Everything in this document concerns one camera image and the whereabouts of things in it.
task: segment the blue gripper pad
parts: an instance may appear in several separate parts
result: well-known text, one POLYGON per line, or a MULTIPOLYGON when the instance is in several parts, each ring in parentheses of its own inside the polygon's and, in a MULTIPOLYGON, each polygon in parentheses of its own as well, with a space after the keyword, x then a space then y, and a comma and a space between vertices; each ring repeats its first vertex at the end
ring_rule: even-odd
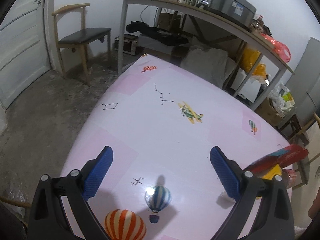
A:
POLYGON ((106 146, 94 161, 96 161, 96 163, 84 181, 82 197, 85 201, 88 201, 89 198, 96 195, 104 176, 111 166, 113 161, 113 151, 111 147, 106 146))
POLYGON ((210 161, 228 196, 238 201, 241 197, 240 181, 228 165, 228 159, 219 147, 216 146, 211 149, 210 161))

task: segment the door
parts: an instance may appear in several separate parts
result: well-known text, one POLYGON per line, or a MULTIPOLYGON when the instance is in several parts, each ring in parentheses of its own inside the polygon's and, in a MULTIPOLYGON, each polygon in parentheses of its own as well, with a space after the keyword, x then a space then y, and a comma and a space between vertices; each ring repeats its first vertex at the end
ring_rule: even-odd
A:
POLYGON ((0 101, 5 108, 50 69, 44 0, 16 0, 0 25, 0 101))
POLYGON ((300 125, 313 118, 320 110, 320 41, 310 38, 303 56, 286 84, 296 102, 300 125))

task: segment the yellow plastic bag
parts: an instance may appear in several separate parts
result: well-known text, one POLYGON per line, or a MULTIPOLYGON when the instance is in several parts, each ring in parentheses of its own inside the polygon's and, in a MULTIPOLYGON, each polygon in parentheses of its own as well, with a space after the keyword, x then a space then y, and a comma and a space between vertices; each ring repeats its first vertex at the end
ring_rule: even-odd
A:
MULTIPOLYGON (((259 51, 246 45, 241 59, 241 68, 246 73, 249 73, 260 54, 261 53, 259 51)), ((264 82, 264 80, 267 78, 266 65, 258 64, 252 75, 257 76, 258 81, 264 82)))

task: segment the wooden chair frame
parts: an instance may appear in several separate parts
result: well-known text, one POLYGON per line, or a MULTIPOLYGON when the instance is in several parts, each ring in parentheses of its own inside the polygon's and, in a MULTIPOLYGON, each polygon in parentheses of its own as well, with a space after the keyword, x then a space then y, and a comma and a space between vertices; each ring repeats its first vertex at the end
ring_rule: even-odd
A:
MULTIPOLYGON (((88 66, 87 66, 87 61, 88 61, 88 49, 87 49, 87 45, 89 43, 91 43, 93 40, 89 40, 85 43, 81 43, 81 44, 59 44, 59 38, 58 38, 58 25, 57 25, 57 15, 58 14, 66 14, 70 11, 73 11, 75 9, 78 8, 82 8, 81 11, 81 29, 85 29, 85 8, 87 6, 90 6, 90 3, 80 3, 80 4, 70 4, 70 5, 66 5, 61 7, 60 9, 54 11, 51 15, 53 16, 53 26, 54 26, 54 36, 55 36, 55 41, 56 41, 56 46, 57 46, 57 50, 58 50, 58 56, 59 56, 59 61, 60 61, 60 65, 61 65, 61 70, 62 70, 62 74, 63 77, 66 78, 67 74, 66 74, 66 70, 63 64, 63 60, 62 60, 62 55, 61 55, 61 51, 60 48, 71 48, 71 49, 79 49, 80 50, 80 56, 81 56, 81 62, 82 62, 82 66, 83 66, 83 70, 84 70, 84 74, 86 76, 86 80, 87 80, 87 84, 88 86, 90 86, 90 78, 89 78, 89 72, 88 72, 88 66)), ((111 40, 110 40, 110 32, 107 35, 108 36, 108 60, 111 59, 111 40)))

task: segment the desk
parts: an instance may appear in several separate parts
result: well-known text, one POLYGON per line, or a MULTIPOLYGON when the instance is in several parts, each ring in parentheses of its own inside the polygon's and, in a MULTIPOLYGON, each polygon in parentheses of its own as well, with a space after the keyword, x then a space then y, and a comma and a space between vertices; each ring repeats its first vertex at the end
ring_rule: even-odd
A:
MULTIPOLYGON (((110 211, 128 209, 145 222, 144 240, 209 240, 232 209, 232 203, 219 197, 224 189, 210 163, 211 148, 219 146, 245 168, 289 144, 223 90, 147 55, 129 67, 97 103, 61 176, 82 168, 106 145, 113 149, 113 163, 88 202, 102 225, 110 211), (157 68, 144 70, 146 66, 157 68), (183 111, 183 106, 190 112, 183 111), (255 135, 249 120, 256 124, 255 135), (152 224, 144 196, 156 185, 167 187, 172 201, 159 212, 159 222, 152 224)), ((249 232, 259 203, 256 200, 241 236, 249 232)), ((74 233, 82 236, 70 208, 65 209, 74 233)))
MULTIPOLYGON (((255 110, 267 97, 267 95, 271 92, 271 90, 275 87, 275 85, 280 81, 281 77, 284 75, 286 70, 289 70, 292 74, 294 74, 293 70, 275 53, 272 49, 263 42, 262 38, 259 38, 251 33, 249 33, 244 28, 236 25, 235 23, 217 15, 211 13, 209 11, 197 8, 195 6, 186 5, 182 3, 177 3, 169 0, 123 0, 122 4, 122 12, 121 12, 121 21, 120 21, 120 38, 119 38, 119 51, 118 51, 118 74, 121 75, 123 72, 123 43, 124 43, 124 31, 125 31, 125 22, 127 17, 128 4, 142 4, 149 6, 156 6, 160 8, 167 8, 175 11, 179 11, 204 21, 210 22, 218 27, 225 29, 226 31, 236 35, 246 43, 255 47, 257 50, 261 52, 262 55, 266 56, 273 64, 275 64, 279 70, 276 76, 272 79, 270 85, 267 89, 255 100, 255 102, 250 106, 250 109, 255 110)), ((261 59, 259 57, 256 64, 253 66, 251 71, 248 73, 247 77, 241 83, 239 88, 237 89, 234 97, 238 94, 241 88, 248 81, 249 77, 258 66, 258 63, 261 59)))

